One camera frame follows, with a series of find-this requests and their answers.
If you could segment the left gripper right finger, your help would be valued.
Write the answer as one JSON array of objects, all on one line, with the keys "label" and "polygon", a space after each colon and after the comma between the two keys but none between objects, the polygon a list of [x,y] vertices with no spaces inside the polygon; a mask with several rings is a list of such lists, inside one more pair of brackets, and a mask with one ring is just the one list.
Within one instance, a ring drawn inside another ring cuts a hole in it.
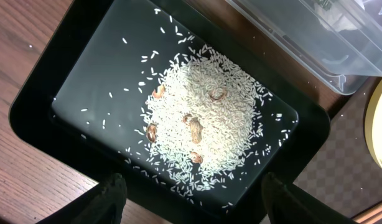
[{"label": "left gripper right finger", "polygon": [[355,224],[294,184],[270,172],[261,182],[264,207],[271,224]]}]

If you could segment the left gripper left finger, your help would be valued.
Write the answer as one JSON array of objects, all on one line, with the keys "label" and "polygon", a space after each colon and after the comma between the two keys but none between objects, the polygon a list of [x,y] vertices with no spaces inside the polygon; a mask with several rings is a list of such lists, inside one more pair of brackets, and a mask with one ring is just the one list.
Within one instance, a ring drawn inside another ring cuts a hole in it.
[{"label": "left gripper left finger", "polygon": [[125,178],[115,173],[38,224],[120,224],[127,196]]}]

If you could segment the wooden chopstick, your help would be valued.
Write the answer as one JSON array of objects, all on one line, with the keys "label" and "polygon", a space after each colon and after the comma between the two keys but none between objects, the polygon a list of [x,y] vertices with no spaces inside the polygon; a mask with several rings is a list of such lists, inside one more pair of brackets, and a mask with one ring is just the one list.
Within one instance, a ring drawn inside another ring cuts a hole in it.
[{"label": "wooden chopstick", "polygon": [[382,202],[368,209],[365,212],[352,218],[353,221],[362,224],[373,224],[382,219]]}]

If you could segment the pile of white rice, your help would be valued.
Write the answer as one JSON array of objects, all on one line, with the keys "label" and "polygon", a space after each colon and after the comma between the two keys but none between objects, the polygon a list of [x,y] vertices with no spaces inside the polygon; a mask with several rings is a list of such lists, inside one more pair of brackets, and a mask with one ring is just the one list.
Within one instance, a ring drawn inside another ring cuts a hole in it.
[{"label": "pile of white rice", "polygon": [[234,205],[282,148],[298,114],[150,2],[117,1],[68,76],[73,125],[189,202]]}]

